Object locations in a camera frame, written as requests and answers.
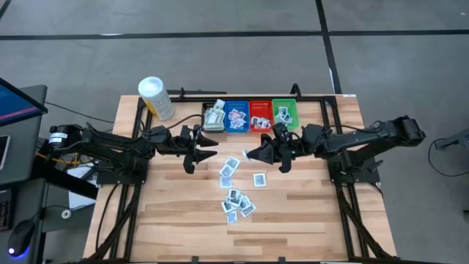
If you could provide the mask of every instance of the computer monitor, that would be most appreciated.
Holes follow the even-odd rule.
[[[0,127],[47,111],[46,107],[0,78]]]

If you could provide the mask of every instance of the blue light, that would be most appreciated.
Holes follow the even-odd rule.
[[[26,248],[26,250],[24,251],[23,254],[17,256],[17,257],[13,257],[12,255],[10,255],[10,258],[12,260],[24,260],[27,256],[28,256],[28,251],[29,251],[29,246]]]

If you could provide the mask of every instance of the yellow label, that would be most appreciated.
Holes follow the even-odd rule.
[[[156,116],[158,117],[158,112],[156,111],[155,107],[153,106],[152,102],[150,100],[144,99],[144,102],[146,103],[148,109]]]

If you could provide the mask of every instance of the monitor screen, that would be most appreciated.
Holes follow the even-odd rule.
[[[0,84],[0,125],[13,120],[24,120],[41,111],[28,100]]]

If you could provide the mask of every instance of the keyboard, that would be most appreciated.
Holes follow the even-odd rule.
[[[0,190],[0,232],[12,229],[12,190]]]

